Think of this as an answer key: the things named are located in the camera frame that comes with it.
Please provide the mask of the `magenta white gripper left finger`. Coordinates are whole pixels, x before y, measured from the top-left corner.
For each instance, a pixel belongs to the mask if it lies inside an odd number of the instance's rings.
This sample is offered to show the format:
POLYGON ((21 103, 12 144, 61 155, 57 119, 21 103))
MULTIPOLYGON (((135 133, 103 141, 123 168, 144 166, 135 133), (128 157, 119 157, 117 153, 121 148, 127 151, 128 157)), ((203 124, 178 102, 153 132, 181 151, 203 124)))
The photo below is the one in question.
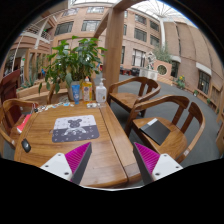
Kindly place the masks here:
POLYGON ((66 154, 55 154, 41 169, 79 185, 91 153, 92 144, 88 142, 66 154))

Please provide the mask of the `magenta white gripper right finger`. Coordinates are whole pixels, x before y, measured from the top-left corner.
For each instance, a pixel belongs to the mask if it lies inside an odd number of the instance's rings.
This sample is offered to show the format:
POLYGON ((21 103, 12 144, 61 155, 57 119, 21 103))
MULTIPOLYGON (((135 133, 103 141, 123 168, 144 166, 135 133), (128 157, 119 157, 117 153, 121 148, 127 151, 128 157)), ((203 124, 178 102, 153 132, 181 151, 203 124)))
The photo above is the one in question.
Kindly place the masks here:
POLYGON ((168 154, 158 154, 139 143, 134 143, 133 154, 145 185, 182 169, 168 154))

